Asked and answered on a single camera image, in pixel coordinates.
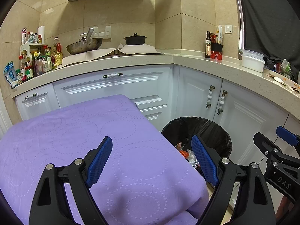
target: black curtain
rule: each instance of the black curtain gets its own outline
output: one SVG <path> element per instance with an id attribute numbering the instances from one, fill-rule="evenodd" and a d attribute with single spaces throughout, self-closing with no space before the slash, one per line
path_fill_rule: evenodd
<path id="1" fill-rule="evenodd" d="M 300 0 L 242 0 L 247 50 L 278 62 L 286 59 L 297 80 L 300 70 Z"/>

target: black garbage bag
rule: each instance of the black garbage bag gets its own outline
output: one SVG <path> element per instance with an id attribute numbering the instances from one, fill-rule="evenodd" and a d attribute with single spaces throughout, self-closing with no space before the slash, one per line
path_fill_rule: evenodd
<path id="1" fill-rule="evenodd" d="M 182 117 L 169 122 L 161 132 L 173 145 L 182 142 L 182 150 L 192 150 L 191 140 L 199 134 L 208 147 L 214 148 L 221 158 L 229 158 L 232 143 L 229 134 L 218 124 L 199 117 Z"/>

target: red box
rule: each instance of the red box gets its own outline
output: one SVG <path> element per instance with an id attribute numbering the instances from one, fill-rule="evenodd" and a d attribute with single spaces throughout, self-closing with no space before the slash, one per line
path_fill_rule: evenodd
<path id="1" fill-rule="evenodd" d="M 214 52 L 214 51 L 211 51 L 210 53 L 210 58 L 212 59 L 218 59 L 218 60 L 222 60 L 222 52 Z"/>

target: blue gripper pad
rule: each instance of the blue gripper pad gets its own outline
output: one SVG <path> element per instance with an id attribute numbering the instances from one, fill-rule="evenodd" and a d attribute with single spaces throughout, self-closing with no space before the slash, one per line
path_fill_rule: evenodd
<path id="1" fill-rule="evenodd" d="M 192 149 L 206 180 L 214 186 L 217 186 L 219 183 L 217 168 L 196 135 L 192 137 Z"/>
<path id="2" fill-rule="evenodd" d="M 276 134 L 291 146 L 297 146 L 299 144 L 297 136 L 282 126 L 276 129 Z"/>
<path id="3" fill-rule="evenodd" d="M 85 183 L 89 188 L 98 182 L 112 149 L 113 141 L 108 137 L 87 170 L 87 179 Z"/>

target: white plastic container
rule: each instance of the white plastic container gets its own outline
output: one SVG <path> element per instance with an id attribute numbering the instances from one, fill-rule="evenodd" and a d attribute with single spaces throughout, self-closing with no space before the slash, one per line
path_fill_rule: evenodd
<path id="1" fill-rule="evenodd" d="M 260 54 L 258 52 L 249 51 L 249 50 L 245 50 L 245 49 L 242 49 L 241 51 L 243 52 L 243 55 L 249 56 L 249 57 L 252 57 L 252 58 L 257 58 L 257 59 L 262 60 L 262 58 L 264 57 L 263 54 Z"/>
<path id="2" fill-rule="evenodd" d="M 246 68 L 250 68 L 259 73 L 263 72 L 263 66 L 265 65 L 265 61 L 263 59 L 257 59 L 245 54 L 242 55 L 242 66 Z"/>

